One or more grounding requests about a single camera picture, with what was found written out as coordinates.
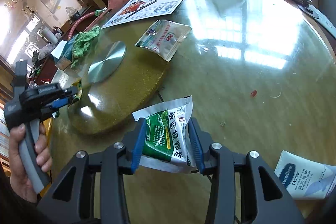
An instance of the green and white packet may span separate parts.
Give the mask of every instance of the green and white packet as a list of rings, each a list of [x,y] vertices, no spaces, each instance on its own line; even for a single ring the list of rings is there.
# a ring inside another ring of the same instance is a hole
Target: green and white packet
[[[134,46],[145,48],[170,61],[191,27],[169,20],[155,21]]]
[[[136,121],[147,121],[140,165],[171,173],[196,169],[187,127],[192,111],[193,100],[188,96],[133,112]]]

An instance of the green cloth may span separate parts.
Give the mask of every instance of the green cloth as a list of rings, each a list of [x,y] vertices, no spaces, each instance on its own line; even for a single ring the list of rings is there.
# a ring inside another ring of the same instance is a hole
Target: green cloth
[[[99,35],[99,30],[100,27],[96,26],[88,32],[80,32],[77,35],[72,48],[72,68],[77,65],[79,58],[85,56],[88,53],[94,38]]]

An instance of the human hand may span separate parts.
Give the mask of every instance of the human hand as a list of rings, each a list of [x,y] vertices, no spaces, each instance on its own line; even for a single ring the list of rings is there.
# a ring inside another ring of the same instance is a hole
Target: human hand
[[[36,163],[41,166],[43,172],[48,172],[53,163],[47,147],[47,137],[43,124],[39,126],[40,136],[35,144],[37,153]],[[31,181],[29,180],[26,170],[19,154],[19,142],[23,140],[26,133],[24,124],[12,128],[9,135],[9,166],[11,170],[10,184],[14,192],[29,202],[37,202],[37,194],[34,192]]]

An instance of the metal disc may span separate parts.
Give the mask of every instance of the metal disc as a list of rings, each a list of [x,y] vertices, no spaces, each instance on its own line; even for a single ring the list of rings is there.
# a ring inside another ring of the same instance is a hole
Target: metal disc
[[[118,41],[108,45],[92,62],[88,79],[90,83],[98,83],[109,77],[120,65],[126,53],[124,42]]]

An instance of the vaseline tube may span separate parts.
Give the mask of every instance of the vaseline tube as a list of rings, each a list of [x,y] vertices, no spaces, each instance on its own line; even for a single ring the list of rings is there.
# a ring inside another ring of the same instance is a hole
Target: vaseline tube
[[[274,173],[294,199],[324,199],[336,184],[336,166],[282,151]]]

